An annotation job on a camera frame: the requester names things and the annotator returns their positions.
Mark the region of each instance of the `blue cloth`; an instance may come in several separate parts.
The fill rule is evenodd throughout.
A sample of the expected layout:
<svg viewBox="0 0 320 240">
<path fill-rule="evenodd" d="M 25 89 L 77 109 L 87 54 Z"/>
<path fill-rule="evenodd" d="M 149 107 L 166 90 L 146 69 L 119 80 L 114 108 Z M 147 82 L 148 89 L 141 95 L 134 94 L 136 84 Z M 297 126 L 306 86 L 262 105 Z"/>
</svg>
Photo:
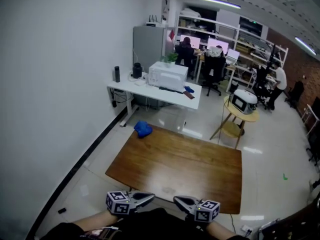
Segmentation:
<svg viewBox="0 0 320 240">
<path fill-rule="evenodd" d="M 139 121 L 134 126 L 134 129 L 138 133 L 139 138 L 144 138 L 148 136 L 150 133 L 152 133 L 152 128 L 150 125 L 148 125 L 145 121 Z"/>
<path fill-rule="evenodd" d="M 193 93 L 195 92 L 195 91 L 192 90 L 189 86 L 185 86 L 184 89 L 185 89 L 187 92 L 191 93 L 191 94 L 193 94 Z"/>
</svg>

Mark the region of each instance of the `white shirt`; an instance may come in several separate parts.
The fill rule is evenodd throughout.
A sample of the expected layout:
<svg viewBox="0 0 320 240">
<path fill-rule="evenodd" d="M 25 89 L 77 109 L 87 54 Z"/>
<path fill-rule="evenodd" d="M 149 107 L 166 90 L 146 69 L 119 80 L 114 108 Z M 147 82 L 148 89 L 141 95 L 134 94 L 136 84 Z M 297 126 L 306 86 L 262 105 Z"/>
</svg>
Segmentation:
<svg viewBox="0 0 320 240">
<path fill-rule="evenodd" d="M 286 89 L 286 87 L 287 87 L 287 77 L 286 77 L 286 73 L 283 70 L 283 68 L 282 67 L 278 67 L 275 70 L 275 73 L 276 73 L 276 79 L 278 81 L 280 81 L 280 83 L 277 85 L 277 88 L 280 89 L 280 90 Z"/>
</svg>

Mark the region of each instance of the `wall outlet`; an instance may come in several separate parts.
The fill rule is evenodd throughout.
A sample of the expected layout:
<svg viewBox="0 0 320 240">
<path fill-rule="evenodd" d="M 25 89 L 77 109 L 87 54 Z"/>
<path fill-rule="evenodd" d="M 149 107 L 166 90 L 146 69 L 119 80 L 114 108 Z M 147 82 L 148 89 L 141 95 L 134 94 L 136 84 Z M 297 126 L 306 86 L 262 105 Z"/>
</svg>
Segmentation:
<svg viewBox="0 0 320 240">
<path fill-rule="evenodd" d="M 243 231 L 243 232 L 249 232 L 249 231 L 251 231 L 251 232 L 253 232 L 254 231 L 254 229 L 252 228 L 252 227 L 249 227 L 249 226 L 247 226 L 247 225 L 243 225 L 242 227 L 241 227 L 241 230 Z"/>
</svg>

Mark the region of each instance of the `black bottle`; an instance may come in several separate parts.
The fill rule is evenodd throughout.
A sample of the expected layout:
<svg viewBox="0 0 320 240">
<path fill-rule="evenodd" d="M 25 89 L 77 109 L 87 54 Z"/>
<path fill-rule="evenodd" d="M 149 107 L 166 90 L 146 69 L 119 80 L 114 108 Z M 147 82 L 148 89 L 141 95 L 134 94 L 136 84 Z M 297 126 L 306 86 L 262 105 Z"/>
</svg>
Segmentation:
<svg viewBox="0 0 320 240">
<path fill-rule="evenodd" d="M 119 66 L 114 67 L 114 78 L 117 83 L 120 82 L 120 68 L 119 68 Z"/>
</svg>

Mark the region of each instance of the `pink screen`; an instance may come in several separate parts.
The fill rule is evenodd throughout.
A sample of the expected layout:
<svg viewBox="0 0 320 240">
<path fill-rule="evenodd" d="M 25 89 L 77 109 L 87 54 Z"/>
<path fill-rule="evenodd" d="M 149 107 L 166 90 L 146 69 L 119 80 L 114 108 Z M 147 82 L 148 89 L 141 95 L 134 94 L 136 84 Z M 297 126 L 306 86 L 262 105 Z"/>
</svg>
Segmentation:
<svg viewBox="0 0 320 240">
<path fill-rule="evenodd" d="M 190 38 L 191 47 L 192 48 L 199 49 L 199 47 L 200 47 L 200 38 L 182 34 L 181 37 L 180 37 L 180 42 L 182 42 L 185 38 Z"/>
<path fill-rule="evenodd" d="M 223 53 L 227 54 L 229 44 L 227 42 L 222 42 L 217 39 L 209 38 L 207 49 L 209 49 L 211 46 L 213 46 L 213 47 L 221 46 L 223 49 Z"/>
</svg>

